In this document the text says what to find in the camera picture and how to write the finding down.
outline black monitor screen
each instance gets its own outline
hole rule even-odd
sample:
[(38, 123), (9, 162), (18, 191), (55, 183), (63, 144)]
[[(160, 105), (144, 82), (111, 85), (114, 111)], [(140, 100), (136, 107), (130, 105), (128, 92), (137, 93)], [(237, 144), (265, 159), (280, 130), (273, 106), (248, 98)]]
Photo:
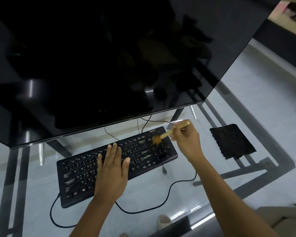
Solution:
[(8, 147), (204, 101), (279, 0), (0, 5)]

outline wooden brush handle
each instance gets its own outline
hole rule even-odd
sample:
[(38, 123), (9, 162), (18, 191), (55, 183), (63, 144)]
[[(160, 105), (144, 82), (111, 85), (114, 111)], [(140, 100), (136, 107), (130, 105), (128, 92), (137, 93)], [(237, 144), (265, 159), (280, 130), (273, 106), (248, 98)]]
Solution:
[[(183, 129), (184, 127), (188, 126), (189, 124), (190, 124), (190, 121), (185, 121), (185, 122), (179, 124), (179, 125), (177, 126), (177, 128)], [(172, 132), (173, 132), (172, 130), (169, 130), (169, 131), (167, 131), (166, 133), (163, 133), (163, 134), (160, 136), (160, 138), (161, 138), (161, 139), (164, 139), (164, 138), (166, 138), (167, 136), (171, 135)]]

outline glass desk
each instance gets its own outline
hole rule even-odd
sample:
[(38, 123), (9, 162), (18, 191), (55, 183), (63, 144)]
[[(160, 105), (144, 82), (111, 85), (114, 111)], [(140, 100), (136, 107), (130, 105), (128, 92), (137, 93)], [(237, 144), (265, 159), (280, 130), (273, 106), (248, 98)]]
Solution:
[[(241, 102), (220, 82), (205, 103), (193, 106), (197, 119), (185, 108), (178, 119), (190, 119), (200, 134), (205, 157), (242, 198), (251, 195), (268, 183), (296, 167), (293, 159), (249, 113)], [(170, 121), (175, 111), (153, 115), (151, 120)], [(145, 121), (138, 120), (139, 129)], [(239, 160), (225, 160), (209, 129), (235, 123), (253, 144), (257, 152)], [(168, 124), (149, 122), (145, 130)], [(106, 131), (118, 139), (138, 134), (137, 119), (108, 126)], [(104, 128), (59, 139), (73, 155), (113, 142)], [(170, 185), (178, 180), (193, 179), (195, 170), (179, 151), (178, 158), (162, 167), (130, 180), (123, 195), (117, 200), (126, 211), (135, 212), (160, 205), (167, 197)], [(8, 236), (68, 236), (72, 229), (58, 228), (49, 218), (53, 201), (59, 193), (56, 162), (63, 158), (49, 146), (45, 149), (45, 163), (39, 165), (38, 148), (31, 146), (11, 150), (0, 144), (0, 237)], [(91, 199), (67, 209), (57, 200), (53, 219), (59, 225), (78, 222)], [(167, 202), (160, 208), (126, 214), (116, 205), (111, 209), (100, 236), (118, 236), (126, 232), (132, 236), (149, 236), (157, 230), (157, 217), (169, 216), (174, 222), (187, 218), (190, 226), (212, 213), (200, 179), (176, 183)]]

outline shoe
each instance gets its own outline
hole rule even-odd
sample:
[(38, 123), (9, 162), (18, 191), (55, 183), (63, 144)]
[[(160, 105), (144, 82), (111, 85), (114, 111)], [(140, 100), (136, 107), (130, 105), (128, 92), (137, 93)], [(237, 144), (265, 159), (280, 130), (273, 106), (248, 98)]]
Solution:
[(126, 233), (122, 233), (122, 234), (120, 234), (118, 237), (129, 237), (129, 235), (126, 234)]
[(157, 219), (157, 229), (161, 230), (172, 224), (172, 220), (166, 215), (159, 215)]

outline black keyboard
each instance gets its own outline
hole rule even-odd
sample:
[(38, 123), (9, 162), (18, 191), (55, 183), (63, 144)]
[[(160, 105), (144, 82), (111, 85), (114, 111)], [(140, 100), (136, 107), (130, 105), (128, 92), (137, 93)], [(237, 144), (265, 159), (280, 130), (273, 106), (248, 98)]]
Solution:
[[(169, 137), (158, 145), (152, 144), (152, 136), (165, 132), (164, 127), (159, 127), (116, 142), (117, 146), (122, 148), (122, 161), (126, 157), (131, 159), (129, 180), (178, 157)], [(57, 161), (60, 201), (63, 208), (94, 195), (98, 154), (102, 154), (104, 160), (106, 149), (107, 145)]]

